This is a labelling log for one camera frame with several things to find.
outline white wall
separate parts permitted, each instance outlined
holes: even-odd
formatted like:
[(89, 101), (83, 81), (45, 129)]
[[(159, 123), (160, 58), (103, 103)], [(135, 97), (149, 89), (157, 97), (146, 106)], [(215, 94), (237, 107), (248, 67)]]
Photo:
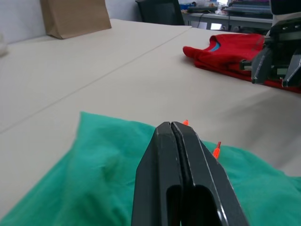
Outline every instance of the white wall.
[[(106, 0), (110, 18), (140, 21), (135, 0)], [(45, 35), (40, 0), (0, 0), (0, 32), (12, 43)]]

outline green towel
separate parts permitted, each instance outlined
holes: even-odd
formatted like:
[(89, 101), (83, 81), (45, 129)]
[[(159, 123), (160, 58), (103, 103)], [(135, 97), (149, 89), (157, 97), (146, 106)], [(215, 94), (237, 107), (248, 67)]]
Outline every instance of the green towel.
[[(154, 127), (82, 113), (71, 150), (0, 226), (130, 226), (135, 171)], [(211, 151), (215, 144), (205, 142)], [(300, 226), (301, 178), (222, 146), (226, 169), (252, 226)]]

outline black office chair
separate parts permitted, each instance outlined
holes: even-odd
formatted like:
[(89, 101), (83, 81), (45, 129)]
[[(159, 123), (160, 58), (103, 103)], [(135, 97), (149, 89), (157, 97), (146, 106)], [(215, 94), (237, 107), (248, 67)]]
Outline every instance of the black office chair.
[(184, 25), (178, 0), (136, 0), (136, 2), (143, 22)]

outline red t-shirt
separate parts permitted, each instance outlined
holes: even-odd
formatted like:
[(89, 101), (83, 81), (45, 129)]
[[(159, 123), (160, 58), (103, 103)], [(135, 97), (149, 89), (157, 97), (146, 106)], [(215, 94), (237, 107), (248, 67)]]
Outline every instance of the red t-shirt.
[[(253, 60), (263, 44), (264, 36), (259, 34), (220, 34), (211, 36), (210, 46), (204, 50), (185, 46), (183, 52), (198, 68), (251, 81), (251, 72), (240, 70), (239, 64)], [(300, 88), (283, 88), (281, 80), (266, 80), (264, 85), (301, 93)]]

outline brown paper bag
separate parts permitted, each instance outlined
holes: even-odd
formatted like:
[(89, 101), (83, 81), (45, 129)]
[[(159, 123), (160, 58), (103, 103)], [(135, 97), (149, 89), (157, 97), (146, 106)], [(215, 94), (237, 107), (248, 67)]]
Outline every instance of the brown paper bag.
[(111, 28), (105, 0), (40, 0), (46, 34), (58, 39)]

